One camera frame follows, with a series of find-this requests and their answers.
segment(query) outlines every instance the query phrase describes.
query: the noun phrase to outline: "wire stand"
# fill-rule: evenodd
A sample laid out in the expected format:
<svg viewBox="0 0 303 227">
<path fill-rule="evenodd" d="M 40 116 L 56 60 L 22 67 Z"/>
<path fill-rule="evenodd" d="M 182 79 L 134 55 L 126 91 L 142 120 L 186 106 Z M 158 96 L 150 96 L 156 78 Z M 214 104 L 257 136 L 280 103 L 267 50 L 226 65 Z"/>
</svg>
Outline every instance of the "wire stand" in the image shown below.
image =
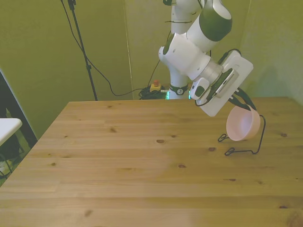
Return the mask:
<svg viewBox="0 0 303 227">
<path fill-rule="evenodd" d="M 235 148 L 230 148 L 226 153 L 225 155 L 226 156 L 230 156 L 232 155 L 233 153 L 243 153 L 243 152 L 251 152 L 253 155 L 256 155 L 259 153 L 260 149 L 261 149 L 261 145 L 262 145 L 262 141 L 263 141 L 263 137 L 264 137 L 264 132 L 265 132 L 265 128 L 266 128 L 266 120 L 265 120 L 265 117 L 263 115 L 260 115 L 260 117 L 263 118 L 263 121 L 264 121 L 264 126 L 263 126 L 263 131 L 262 131 L 262 135 L 261 135 L 261 139 L 260 139 L 260 143 L 259 143 L 259 148 L 256 152 L 254 152 L 253 150 L 236 150 Z M 219 139 L 218 139 L 218 142 L 221 143 L 223 142 L 224 140 L 226 139 L 229 139 L 229 137 L 226 135 L 226 134 L 222 134 Z"/>
<path fill-rule="evenodd" d="M 87 69 L 87 72 L 89 74 L 90 84 L 91 84 L 91 87 L 92 87 L 92 90 L 93 90 L 93 93 L 94 93 L 94 97 L 95 97 L 95 100 L 98 101 L 98 97 L 97 97 L 97 93 L 96 93 L 93 77 L 92 77 L 91 72 L 90 72 L 91 65 L 89 65 L 89 61 L 88 61 L 88 58 L 87 58 L 86 53 L 85 53 L 85 49 L 84 49 L 84 45 L 83 45 L 83 41 L 82 41 L 82 37 L 81 37 L 79 25 L 78 25 L 78 21 L 77 21 L 76 14 L 75 14 L 75 7 L 74 7 L 74 5 L 76 5 L 76 0 L 68 0 L 68 4 L 70 6 L 70 9 L 71 9 L 71 12 L 72 12 L 72 16 L 74 18 L 75 25 L 76 25 L 76 28 L 77 28 L 77 32 L 78 32 L 78 36 L 79 36 L 79 41 L 80 41 L 81 49 L 82 49 L 82 52 L 83 52 L 83 55 L 84 55 L 86 69 Z"/>
</svg>

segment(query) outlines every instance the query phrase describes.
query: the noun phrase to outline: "black wire rack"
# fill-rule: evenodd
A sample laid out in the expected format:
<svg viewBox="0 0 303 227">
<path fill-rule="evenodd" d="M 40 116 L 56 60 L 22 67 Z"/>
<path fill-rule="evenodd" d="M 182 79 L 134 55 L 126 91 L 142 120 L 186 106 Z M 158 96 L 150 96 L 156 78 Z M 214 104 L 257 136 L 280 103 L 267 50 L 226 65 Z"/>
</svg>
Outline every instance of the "black wire rack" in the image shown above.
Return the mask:
<svg viewBox="0 0 303 227">
<path fill-rule="evenodd" d="M 260 152 L 260 149 L 261 149 L 261 146 L 262 146 L 262 141 L 263 141 L 263 138 L 264 138 L 264 132 L 265 132 L 265 128 L 266 128 L 266 119 L 265 119 L 265 117 L 263 115 L 260 115 L 260 117 L 264 121 L 264 126 L 263 126 L 263 131 L 262 131 L 261 139 L 260 139 L 260 142 L 259 142 L 258 150 L 255 152 L 253 150 L 236 150 L 236 148 L 230 148 L 228 151 L 225 152 L 226 156 L 230 156 L 233 153 L 244 153 L 244 152 L 251 152 L 253 155 L 256 155 L 256 154 L 258 154 Z M 226 134 L 222 134 L 219 137 L 218 142 L 222 143 L 226 139 L 230 139 L 230 138 Z"/>
</svg>

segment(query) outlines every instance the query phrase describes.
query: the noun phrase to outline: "yellow-green wall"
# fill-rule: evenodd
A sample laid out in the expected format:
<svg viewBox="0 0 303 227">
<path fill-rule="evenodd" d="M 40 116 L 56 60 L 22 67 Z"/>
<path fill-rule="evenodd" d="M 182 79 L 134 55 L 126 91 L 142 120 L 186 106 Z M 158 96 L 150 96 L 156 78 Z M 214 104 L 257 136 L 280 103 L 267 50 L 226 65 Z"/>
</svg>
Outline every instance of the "yellow-green wall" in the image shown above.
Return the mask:
<svg viewBox="0 0 303 227">
<path fill-rule="evenodd" d="M 77 0 L 76 13 L 89 58 L 117 93 L 130 91 L 124 1 Z M 1 1 L 0 68 L 37 137 L 69 101 L 93 100 L 84 58 L 60 0 Z M 107 82 L 92 72 L 100 100 L 132 98 L 114 97 Z"/>
<path fill-rule="evenodd" d="M 214 48 L 215 60 L 229 49 L 240 48 L 250 0 L 223 0 L 223 3 L 232 14 L 233 27 Z M 161 0 L 125 0 L 125 11 L 133 85 L 134 88 L 145 87 L 159 60 L 158 50 L 165 44 L 170 31 L 170 23 L 164 22 L 171 19 L 171 7 Z M 160 63 L 154 79 L 167 84 L 169 78 L 168 69 Z"/>
<path fill-rule="evenodd" d="M 243 84 L 252 96 L 303 104 L 303 1 L 251 0 L 241 50 L 254 64 Z"/>
</svg>

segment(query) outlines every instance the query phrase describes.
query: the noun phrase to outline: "green wall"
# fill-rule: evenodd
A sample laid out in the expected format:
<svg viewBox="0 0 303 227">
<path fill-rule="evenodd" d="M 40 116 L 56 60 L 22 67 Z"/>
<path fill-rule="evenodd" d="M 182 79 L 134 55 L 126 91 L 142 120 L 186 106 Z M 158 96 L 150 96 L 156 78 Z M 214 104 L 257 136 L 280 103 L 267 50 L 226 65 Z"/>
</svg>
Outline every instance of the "green wall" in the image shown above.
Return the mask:
<svg viewBox="0 0 303 227">
<path fill-rule="evenodd" d="M 130 91 L 124 1 L 77 0 L 76 13 L 89 58 L 117 93 Z M 60 0 L 1 1 L 0 68 L 37 137 L 69 101 L 94 99 Z M 132 99 L 131 94 L 114 97 L 107 82 L 92 72 L 100 100 Z"/>
<path fill-rule="evenodd" d="M 303 1 L 251 0 L 241 50 L 254 64 L 243 84 L 252 96 L 303 104 Z"/>
</svg>

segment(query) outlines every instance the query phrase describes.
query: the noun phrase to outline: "black tripod stand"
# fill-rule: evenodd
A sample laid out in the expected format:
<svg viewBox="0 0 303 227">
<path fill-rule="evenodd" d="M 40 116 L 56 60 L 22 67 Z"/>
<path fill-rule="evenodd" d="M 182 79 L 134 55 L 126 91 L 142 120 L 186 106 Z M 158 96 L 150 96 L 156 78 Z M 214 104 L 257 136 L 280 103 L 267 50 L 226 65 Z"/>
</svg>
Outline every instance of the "black tripod stand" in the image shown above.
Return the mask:
<svg viewBox="0 0 303 227">
<path fill-rule="evenodd" d="M 76 25 L 76 28 L 77 28 L 79 41 L 80 41 L 81 49 L 82 49 L 82 52 L 83 52 L 83 55 L 84 55 L 86 69 L 87 69 L 87 72 L 89 74 L 90 84 L 91 84 L 91 87 L 92 87 L 92 90 L 93 90 L 93 93 L 94 93 L 94 97 L 95 97 L 95 100 L 98 101 L 94 81 L 93 81 L 93 78 L 92 78 L 92 75 L 91 75 L 91 72 L 90 72 L 91 65 L 89 65 L 88 58 L 87 58 L 86 53 L 85 53 L 85 49 L 84 49 L 84 45 L 83 45 L 83 41 L 82 41 L 82 37 L 81 37 L 79 25 L 78 25 L 78 21 L 77 21 L 76 14 L 75 14 L 75 7 L 74 6 L 76 5 L 76 0 L 68 0 L 68 4 L 70 6 L 72 16 L 74 17 L 74 21 L 75 21 L 75 25 Z"/>
</svg>

